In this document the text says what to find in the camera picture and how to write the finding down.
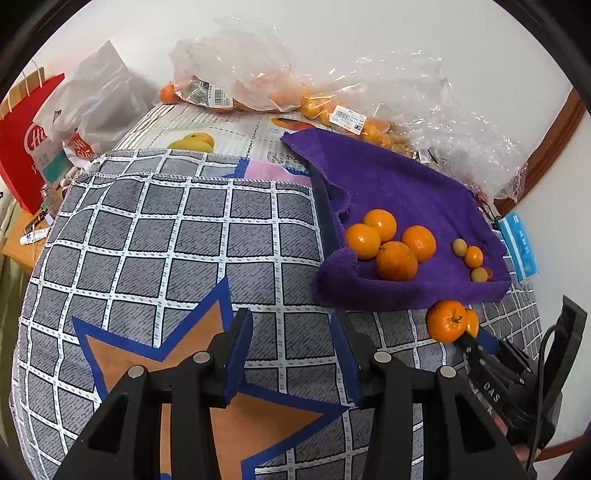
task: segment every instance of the purple cloth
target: purple cloth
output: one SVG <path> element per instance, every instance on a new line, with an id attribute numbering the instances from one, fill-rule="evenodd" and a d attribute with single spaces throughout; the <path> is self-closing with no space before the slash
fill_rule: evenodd
<path id="1" fill-rule="evenodd" d="M 341 245 L 345 227 L 362 222 L 376 208 L 396 218 L 394 240 L 409 226 L 423 225 L 437 241 L 435 255 L 407 282 L 380 280 L 373 260 L 358 261 L 350 248 L 335 251 L 313 279 L 314 293 L 323 304 L 361 311 L 422 309 L 439 300 L 464 305 L 497 301 L 510 288 L 506 249 L 472 193 L 456 180 L 384 148 L 318 128 L 285 134 L 282 140 L 326 180 Z M 452 252 L 456 238 L 480 247 L 493 281 L 470 280 L 470 269 Z"/>

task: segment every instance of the gray checkered fabric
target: gray checkered fabric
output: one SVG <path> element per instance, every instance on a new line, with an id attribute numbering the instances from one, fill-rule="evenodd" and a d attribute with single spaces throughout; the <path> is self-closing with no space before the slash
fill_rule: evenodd
<path id="1" fill-rule="evenodd" d="M 311 295 L 311 276 L 323 261 L 312 192 L 207 173 L 213 167 L 232 174 L 238 163 L 170 150 L 118 151 L 73 183 L 28 286 L 13 366 L 11 407 L 35 478 L 53 477 L 100 404 L 71 317 L 157 348 L 227 276 L 233 309 L 254 313 L 246 379 L 350 407 L 256 468 L 258 480 L 361 479 L 373 412 L 348 399 L 331 311 Z M 501 302 L 473 307 L 482 327 L 535 357 L 540 322 L 533 292 L 512 278 Z M 357 330 L 409 366 L 464 370 L 462 353 L 432 340 L 425 318 L 425 310 L 351 314 Z M 413 423 L 413 478 L 420 479 L 418 406 Z"/>

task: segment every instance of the pink fabric patch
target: pink fabric patch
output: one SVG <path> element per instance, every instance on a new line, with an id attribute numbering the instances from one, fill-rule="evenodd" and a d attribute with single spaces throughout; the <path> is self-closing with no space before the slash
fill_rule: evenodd
<path id="1" fill-rule="evenodd" d="M 246 172 L 244 172 L 244 178 L 249 180 L 290 181 L 303 185 L 304 187 L 312 187 L 309 177 L 294 175 L 293 173 L 289 173 L 281 165 L 266 161 L 250 160 L 246 167 Z"/>

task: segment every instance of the blue package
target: blue package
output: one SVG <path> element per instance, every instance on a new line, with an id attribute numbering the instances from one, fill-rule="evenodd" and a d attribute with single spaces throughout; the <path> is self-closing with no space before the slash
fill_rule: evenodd
<path id="1" fill-rule="evenodd" d="M 512 212 L 499 221 L 499 227 L 505 245 L 511 256 L 519 283 L 530 281 L 538 276 L 538 264 L 535 261 L 530 239 L 519 216 Z"/>

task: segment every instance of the person's hand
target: person's hand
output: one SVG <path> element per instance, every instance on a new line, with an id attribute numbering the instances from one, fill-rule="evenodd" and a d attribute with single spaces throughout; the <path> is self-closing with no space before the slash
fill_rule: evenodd
<path id="1" fill-rule="evenodd" d="M 507 428 L 507 425 L 505 425 L 505 422 L 503 422 L 501 420 L 501 418 L 496 414 L 496 412 L 493 410 L 491 413 L 491 417 L 492 419 L 495 421 L 496 426 L 499 427 L 499 430 L 501 432 L 503 432 L 503 435 L 507 435 L 507 432 L 509 431 L 509 428 Z M 517 458 L 519 459 L 519 461 L 521 463 L 524 464 L 527 462 L 527 457 L 529 457 L 530 455 L 530 449 L 527 445 L 525 444 L 520 444 L 520 445 L 515 445 L 513 447 L 513 451 L 515 452 L 515 454 L 517 455 Z M 537 450 L 535 453 L 535 457 L 537 458 L 537 456 L 541 453 L 541 450 Z"/>

